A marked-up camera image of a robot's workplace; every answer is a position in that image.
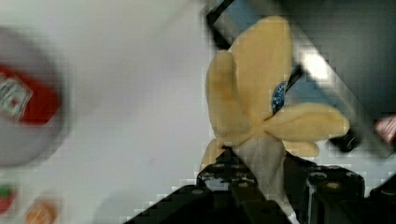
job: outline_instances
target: black metal frame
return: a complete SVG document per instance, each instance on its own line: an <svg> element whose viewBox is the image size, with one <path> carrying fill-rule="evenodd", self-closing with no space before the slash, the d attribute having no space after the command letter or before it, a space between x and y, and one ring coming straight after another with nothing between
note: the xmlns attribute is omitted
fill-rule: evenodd
<svg viewBox="0 0 396 224"><path fill-rule="evenodd" d="M285 191L300 223L394 223L396 175L364 198L364 179L339 166L320 166L287 154ZM178 189L131 223L290 223L267 201L254 175L232 152L197 176L197 184Z"/></svg>

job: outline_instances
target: banana peel plush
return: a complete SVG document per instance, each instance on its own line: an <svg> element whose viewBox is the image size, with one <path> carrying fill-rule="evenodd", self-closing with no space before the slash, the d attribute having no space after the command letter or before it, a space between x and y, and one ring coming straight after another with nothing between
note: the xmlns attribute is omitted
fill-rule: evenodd
<svg viewBox="0 0 396 224"><path fill-rule="evenodd" d="M281 17L258 21L213 58L205 90L216 139L209 143L201 166L215 163L223 146L231 147L256 176L266 198L288 215L292 208L283 190L286 150L314 157L314 142L349 129L348 120L329 105L283 106L290 72L290 27Z"/></svg>

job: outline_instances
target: red package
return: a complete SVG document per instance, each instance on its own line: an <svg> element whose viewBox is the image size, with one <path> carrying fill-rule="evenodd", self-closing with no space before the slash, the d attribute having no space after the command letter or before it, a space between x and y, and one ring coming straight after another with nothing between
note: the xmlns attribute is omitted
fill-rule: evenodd
<svg viewBox="0 0 396 224"><path fill-rule="evenodd" d="M26 124L43 125L59 106L59 96L50 87L0 64L1 115Z"/></svg>

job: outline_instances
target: stuffed banana toy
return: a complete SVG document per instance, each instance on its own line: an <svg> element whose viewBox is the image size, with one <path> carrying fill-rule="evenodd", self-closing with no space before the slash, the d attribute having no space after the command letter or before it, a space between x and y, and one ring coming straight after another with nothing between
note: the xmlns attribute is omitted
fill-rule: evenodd
<svg viewBox="0 0 396 224"><path fill-rule="evenodd" d="M222 147L233 152L256 176L263 195L287 215L292 208L284 192L286 150L315 157L319 140L342 136L348 120L323 104L285 105L291 72L291 37L287 21L267 17L213 58L206 75L206 100L216 139L201 170L216 162Z"/></svg>

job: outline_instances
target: toy fruit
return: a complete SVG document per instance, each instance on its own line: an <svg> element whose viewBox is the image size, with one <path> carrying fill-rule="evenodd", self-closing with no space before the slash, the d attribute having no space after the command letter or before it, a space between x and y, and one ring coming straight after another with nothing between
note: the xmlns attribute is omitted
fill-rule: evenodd
<svg viewBox="0 0 396 224"><path fill-rule="evenodd" d="M0 187L0 215L8 211L9 207L14 202L15 193L8 186Z"/></svg>
<svg viewBox="0 0 396 224"><path fill-rule="evenodd" d="M58 216L58 208L51 201L35 202L25 216L26 224L52 224Z"/></svg>

